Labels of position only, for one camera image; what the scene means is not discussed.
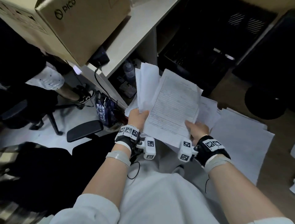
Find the white shirt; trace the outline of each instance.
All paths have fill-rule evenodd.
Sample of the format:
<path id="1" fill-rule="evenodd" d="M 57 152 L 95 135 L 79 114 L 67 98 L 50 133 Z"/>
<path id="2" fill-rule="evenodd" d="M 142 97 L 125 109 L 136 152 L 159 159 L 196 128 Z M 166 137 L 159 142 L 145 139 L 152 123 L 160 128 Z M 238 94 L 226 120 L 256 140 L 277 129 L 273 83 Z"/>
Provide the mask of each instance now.
<path id="1" fill-rule="evenodd" d="M 50 224 L 219 224 L 203 194 L 179 174 L 157 172 L 149 161 L 140 162 L 134 180 L 127 179 L 120 208 L 94 194 L 80 195 L 73 208 L 60 211 Z M 130 177 L 137 173 L 135 164 Z M 255 224 L 293 224 L 287 218 L 272 218 Z"/>

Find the hand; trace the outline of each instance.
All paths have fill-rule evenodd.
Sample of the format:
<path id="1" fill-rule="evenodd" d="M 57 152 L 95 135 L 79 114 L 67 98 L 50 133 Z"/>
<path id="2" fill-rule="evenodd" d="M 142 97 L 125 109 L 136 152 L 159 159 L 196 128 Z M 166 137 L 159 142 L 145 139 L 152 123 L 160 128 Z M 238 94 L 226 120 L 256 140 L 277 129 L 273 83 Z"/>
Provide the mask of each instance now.
<path id="1" fill-rule="evenodd" d="M 147 119 L 149 113 L 149 111 L 139 113 L 138 108 L 131 110 L 128 117 L 128 124 L 138 128 L 139 131 L 142 132 L 143 126 L 145 125 L 145 120 Z"/>
<path id="2" fill-rule="evenodd" d="M 209 128 L 207 125 L 202 124 L 200 122 L 197 122 L 196 124 L 193 124 L 189 121 L 184 122 L 189 133 L 191 134 L 191 141 L 193 143 L 193 146 L 196 146 L 198 144 L 198 141 L 201 137 L 205 135 L 209 135 Z"/>

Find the ventilation grille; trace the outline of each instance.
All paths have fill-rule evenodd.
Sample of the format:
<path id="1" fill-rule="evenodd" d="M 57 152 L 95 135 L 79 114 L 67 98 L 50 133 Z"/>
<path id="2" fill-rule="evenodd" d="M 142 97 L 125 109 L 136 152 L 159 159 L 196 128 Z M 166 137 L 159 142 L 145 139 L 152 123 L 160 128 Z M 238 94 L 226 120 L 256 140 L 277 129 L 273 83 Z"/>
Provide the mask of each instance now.
<path id="1" fill-rule="evenodd" d="M 228 20 L 228 23 L 233 25 L 233 26 L 238 26 L 241 21 L 243 20 L 243 18 L 245 17 L 245 15 L 237 13 L 235 15 L 232 15 L 230 17 L 230 19 Z"/>
<path id="2" fill-rule="evenodd" d="M 262 27 L 264 26 L 264 22 L 260 21 L 260 20 L 257 20 L 257 19 L 254 19 L 254 18 L 251 18 L 248 22 L 248 25 L 247 25 L 247 30 L 253 34 L 256 34 L 258 33 Z"/>

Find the wooden floor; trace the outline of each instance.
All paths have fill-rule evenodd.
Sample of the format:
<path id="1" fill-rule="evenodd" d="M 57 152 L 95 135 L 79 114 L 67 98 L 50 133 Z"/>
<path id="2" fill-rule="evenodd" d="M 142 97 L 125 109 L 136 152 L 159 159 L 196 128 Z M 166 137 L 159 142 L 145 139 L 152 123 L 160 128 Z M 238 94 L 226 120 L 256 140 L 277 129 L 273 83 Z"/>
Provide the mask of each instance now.
<path id="1" fill-rule="evenodd" d="M 228 106 L 266 124 L 268 131 L 275 134 L 264 159 L 257 187 L 295 223 L 295 194 L 289 190 L 295 178 L 295 158 L 290 155 L 295 144 L 295 113 L 287 110 L 280 118 L 268 121 L 252 115 L 244 103 L 248 87 L 247 83 L 229 72 L 210 98 L 218 102 L 218 107 Z"/>

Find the person's right forearm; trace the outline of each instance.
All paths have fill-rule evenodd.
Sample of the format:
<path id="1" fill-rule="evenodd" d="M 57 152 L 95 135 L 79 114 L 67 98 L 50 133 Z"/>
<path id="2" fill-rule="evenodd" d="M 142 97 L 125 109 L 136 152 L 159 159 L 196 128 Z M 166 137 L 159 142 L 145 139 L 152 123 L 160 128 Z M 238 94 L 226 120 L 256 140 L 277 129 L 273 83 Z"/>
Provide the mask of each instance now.
<path id="1" fill-rule="evenodd" d="M 230 224 L 246 224 L 271 217 L 284 217 L 278 208 L 231 163 L 209 172 L 223 211 Z"/>

